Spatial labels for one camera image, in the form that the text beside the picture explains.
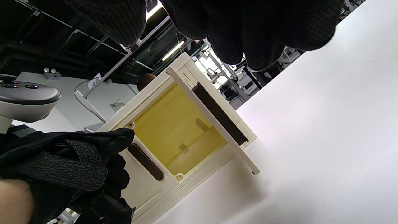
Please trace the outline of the person's right hand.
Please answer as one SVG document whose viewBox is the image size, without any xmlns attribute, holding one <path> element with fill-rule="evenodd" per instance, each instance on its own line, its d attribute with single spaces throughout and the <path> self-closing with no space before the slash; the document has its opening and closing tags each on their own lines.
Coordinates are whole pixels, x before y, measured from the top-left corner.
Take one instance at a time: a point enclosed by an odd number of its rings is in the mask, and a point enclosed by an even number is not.
<svg viewBox="0 0 398 224">
<path fill-rule="evenodd" d="M 66 0 L 119 44 L 134 44 L 146 24 L 144 0 Z M 277 61 L 284 47 L 313 51 L 334 36 L 342 0 L 162 0 L 176 29 L 207 39 L 228 65 L 246 57 L 256 71 Z"/>
</svg>

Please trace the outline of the person's left hand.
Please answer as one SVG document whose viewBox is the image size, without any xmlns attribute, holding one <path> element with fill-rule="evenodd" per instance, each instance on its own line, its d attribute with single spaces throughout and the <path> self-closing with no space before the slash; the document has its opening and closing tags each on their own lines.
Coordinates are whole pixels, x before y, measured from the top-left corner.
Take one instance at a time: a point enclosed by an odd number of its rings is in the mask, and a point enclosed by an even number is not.
<svg viewBox="0 0 398 224">
<path fill-rule="evenodd" d="M 121 196 L 130 180 L 120 152 L 132 129 L 44 133 L 26 125 L 1 134 L 1 223 L 46 224 L 67 208 L 77 224 L 130 224 Z"/>
</svg>

